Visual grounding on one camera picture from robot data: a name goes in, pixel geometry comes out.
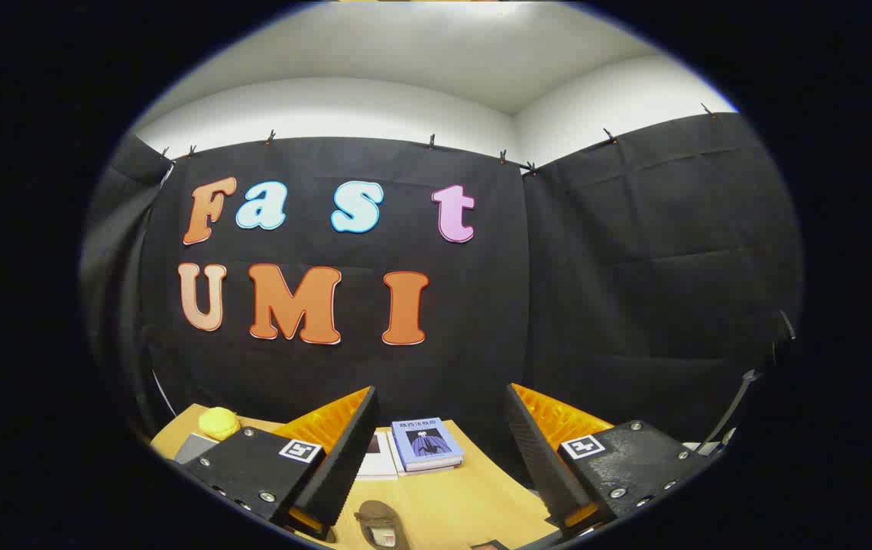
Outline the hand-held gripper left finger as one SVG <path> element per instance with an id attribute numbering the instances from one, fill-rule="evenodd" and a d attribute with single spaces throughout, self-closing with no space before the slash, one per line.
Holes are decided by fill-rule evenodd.
<path id="1" fill-rule="evenodd" d="M 238 518 L 302 545 L 358 545 L 355 477 L 378 420 L 373 389 L 248 390 L 226 401 L 238 428 L 219 441 L 200 427 L 218 400 L 174 418 L 174 465 Z"/>

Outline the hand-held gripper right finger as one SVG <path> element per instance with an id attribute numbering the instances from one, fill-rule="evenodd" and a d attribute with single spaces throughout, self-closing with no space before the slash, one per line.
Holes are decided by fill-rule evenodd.
<path id="1" fill-rule="evenodd" d="M 520 456 L 562 539 L 627 518 L 711 463 L 642 420 L 612 425 L 520 384 L 506 387 Z"/>

